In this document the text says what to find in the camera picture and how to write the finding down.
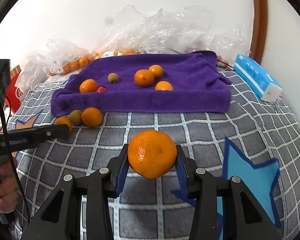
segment plaid bedsheet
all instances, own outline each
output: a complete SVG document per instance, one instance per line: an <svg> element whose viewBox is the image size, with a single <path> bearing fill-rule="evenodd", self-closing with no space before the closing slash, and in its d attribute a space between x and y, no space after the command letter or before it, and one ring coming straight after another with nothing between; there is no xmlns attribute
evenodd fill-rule
<svg viewBox="0 0 300 240"><path fill-rule="evenodd" d="M215 176L222 174L224 137L230 138L253 163L278 158L281 175L274 199L282 225L279 231L283 239L293 239L300 230L300 127L296 117L283 97L275 104L263 102L236 73L222 74L233 82L231 106L225 114L105 113L98 128L74 126L66 140L47 141L36 149L20 151L18 173L31 216L64 175L91 174L106 166L136 134L154 129L167 133L199 167ZM64 86L64 81L36 86L27 94L8 129L15 129L17 119L25 122L40 111L34 126L54 123L55 118L50 114L51 96ZM109 199L114 238L187 239L194 208L170 193L177 188L175 170L156 180L129 170L120 197ZM18 219L13 232L20 237L26 227L22 201L16 212ZM82 239L86 239L85 212L83 197Z"/></svg>

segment tangerine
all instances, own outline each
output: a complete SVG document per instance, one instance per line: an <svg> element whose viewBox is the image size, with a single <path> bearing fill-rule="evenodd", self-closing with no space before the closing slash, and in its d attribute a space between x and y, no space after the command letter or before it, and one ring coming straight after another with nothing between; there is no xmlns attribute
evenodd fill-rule
<svg viewBox="0 0 300 240"><path fill-rule="evenodd" d="M62 69L63 69L63 73L64 74L68 74L70 72L70 66L69 66L69 64L64 65Z"/></svg>
<svg viewBox="0 0 300 240"><path fill-rule="evenodd" d="M87 79L83 81L80 85L80 93L91 93L96 92L98 89L98 84L93 79Z"/></svg>
<svg viewBox="0 0 300 240"><path fill-rule="evenodd" d="M165 133L147 130L136 135L128 146L130 166L147 179L169 172L176 161L177 148Z"/></svg>
<svg viewBox="0 0 300 240"><path fill-rule="evenodd" d="M155 90L173 90L173 86L168 81L159 81L155 87Z"/></svg>
<svg viewBox="0 0 300 240"><path fill-rule="evenodd" d="M86 57L82 57L79 59L79 67L85 67L89 64L89 61Z"/></svg>
<svg viewBox="0 0 300 240"><path fill-rule="evenodd" d="M70 120L67 117L65 117L65 116L59 117L56 120L55 125L59 125L59 124L66 124L67 126L69 126L69 134L71 133L72 123L70 122Z"/></svg>
<svg viewBox="0 0 300 240"><path fill-rule="evenodd" d="M135 50L133 48L129 48L129 49L126 49L122 54L129 55L129 54L134 54L134 53L135 53Z"/></svg>
<svg viewBox="0 0 300 240"><path fill-rule="evenodd" d="M154 74L155 78L159 78L163 75L163 69L159 65L152 65L149 70Z"/></svg>
<svg viewBox="0 0 300 240"><path fill-rule="evenodd" d="M82 112L81 120L89 127L96 127L102 124L103 115L99 109L95 107L88 107Z"/></svg>
<svg viewBox="0 0 300 240"><path fill-rule="evenodd" d="M89 61L89 62L92 62L92 61L94 61L94 57L93 57L93 55L91 55L91 54L89 54L89 55L88 55L88 61Z"/></svg>
<svg viewBox="0 0 300 240"><path fill-rule="evenodd" d="M148 87L154 82L154 74L147 69L138 70L134 75L134 82L140 87Z"/></svg>
<svg viewBox="0 0 300 240"><path fill-rule="evenodd" d="M77 70L78 67L79 67L79 62L78 62L78 60L74 60L74 61L69 62L69 68L70 68L70 71Z"/></svg>

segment plastic bag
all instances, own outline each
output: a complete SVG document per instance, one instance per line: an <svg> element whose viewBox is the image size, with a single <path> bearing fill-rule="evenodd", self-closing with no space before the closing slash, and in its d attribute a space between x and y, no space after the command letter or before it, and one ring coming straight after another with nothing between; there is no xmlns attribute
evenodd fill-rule
<svg viewBox="0 0 300 240"><path fill-rule="evenodd" d="M244 25L237 25L210 38L207 49L222 57L223 61L233 64L238 54L249 55L249 40Z"/></svg>
<svg viewBox="0 0 300 240"><path fill-rule="evenodd" d="M176 12L162 8L146 16L128 3L110 21L105 35L94 48L96 58L139 53L189 53L210 49L233 63L237 54L249 53L243 25L211 35L213 14L196 5Z"/></svg>
<svg viewBox="0 0 300 240"><path fill-rule="evenodd" d="M65 75L85 67L94 58L88 50L81 49L67 40L48 40L47 51L36 50L27 56L28 62L22 68L15 87L26 94L48 77Z"/></svg>
<svg viewBox="0 0 300 240"><path fill-rule="evenodd" d="M40 83L43 83L47 80L47 74L42 67L42 63L38 62L38 57L44 57L44 60L48 61L48 56L46 52L43 51L34 51L28 55L27 59L29 60L27 64L22 68L15 87L19 88L21 92L26 95L28 90L33 90L34 87Z"/></svg>
<svg viewBox="0 0 300 240"><path fill-rule="evenodd" d="M200 6L173 13L160 9L147 17L128 3L114 16L94 51L99 57L187 53L205 46L211 22L212 14Z"/></svg>
<svg viewBox="0 0 300 240"><path fill-rule="evenodd" d="M50 52L48 62L43 69L50 76L56 74L68 74L80 68L84 68L94 60L87 49L81 49L67 40L48 40L47 47Z"/></svg>

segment blue gripper pad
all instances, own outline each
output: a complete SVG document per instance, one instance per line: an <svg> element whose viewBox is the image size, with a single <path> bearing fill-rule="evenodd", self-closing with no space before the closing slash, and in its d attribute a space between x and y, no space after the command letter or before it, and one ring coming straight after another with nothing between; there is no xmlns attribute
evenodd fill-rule
<svg viewBox="0 0 300 240"><path fill-rule="evenodd" d="M129 161L128 161L128 152L126 152L116 178L116 187L114 193L117 197L119 197L120 193L123 191L128 170L129 170Z"/></svg>
<svg viewBox="0 0 300 240"><path fill-rule="evenodd" d="M188 176L186 174L185 167L183 166L181 157L178 153L177 162L175 164L179 186L181 189L181 192L185 196L186 199L188 199Z"/></svg>

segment blue tissue box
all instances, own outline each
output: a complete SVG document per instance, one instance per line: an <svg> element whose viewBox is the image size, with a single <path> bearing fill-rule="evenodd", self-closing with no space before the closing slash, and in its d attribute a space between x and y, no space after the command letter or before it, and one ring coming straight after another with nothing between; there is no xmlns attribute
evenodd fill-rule
<svg viewBox="0 0 300 240"><path fill-rule="evenodd" d="M282 87L252 58L239 54L234 63L236 71L256 95L263 101L275 102L281 94Z"/></svg>

